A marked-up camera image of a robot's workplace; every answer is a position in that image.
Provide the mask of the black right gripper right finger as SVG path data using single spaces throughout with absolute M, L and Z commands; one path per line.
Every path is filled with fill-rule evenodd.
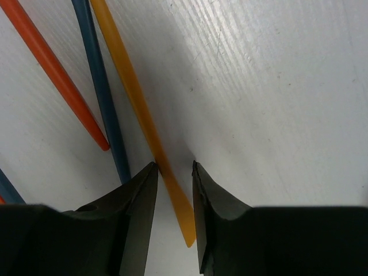
M 251 207 L 193 163 L 202 275 L 366 275 L 367 208 Z

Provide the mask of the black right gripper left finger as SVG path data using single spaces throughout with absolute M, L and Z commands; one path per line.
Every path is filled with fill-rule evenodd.
M 77 210 L 1 206 L 2 275 L 143 275 L 158 166 Z

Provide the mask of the yellow plastic knife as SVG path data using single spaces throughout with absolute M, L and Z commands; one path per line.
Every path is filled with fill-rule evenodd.
M 152 155 L 159 167 L 187 247 L 196 240 L 194 210 L 180 187 L 160 141 L 133 65 L 105 1 L 90 2 L 117 73 L 134 109 Z

